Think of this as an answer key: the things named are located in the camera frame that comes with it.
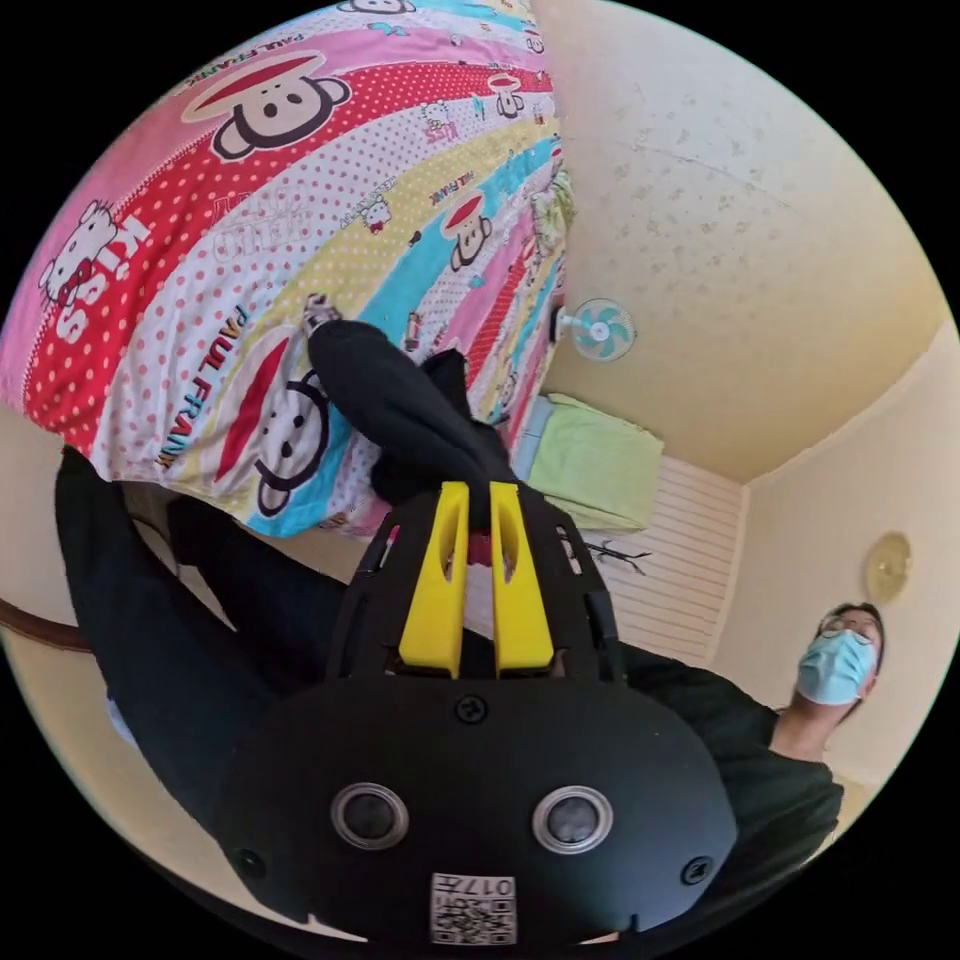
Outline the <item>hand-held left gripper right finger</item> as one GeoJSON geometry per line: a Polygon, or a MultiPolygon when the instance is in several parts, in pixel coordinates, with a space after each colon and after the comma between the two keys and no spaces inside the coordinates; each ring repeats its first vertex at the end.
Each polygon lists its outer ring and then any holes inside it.
{"type": "Polygon", "coordinates": [[[490,485],[490,523],[497,675],[547,672],[554,645],[517,486],[490,485]]]}

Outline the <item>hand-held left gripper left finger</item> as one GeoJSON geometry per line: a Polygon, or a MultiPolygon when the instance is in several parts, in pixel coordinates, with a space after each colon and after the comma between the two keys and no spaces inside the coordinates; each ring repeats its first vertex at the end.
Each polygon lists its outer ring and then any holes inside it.
{"type": "Polygon", "coordinates": [[[459,676],[469,546],[469,490],[445,483],[429,516],[425,551],[398,645],[403,666],[459,676]]]}

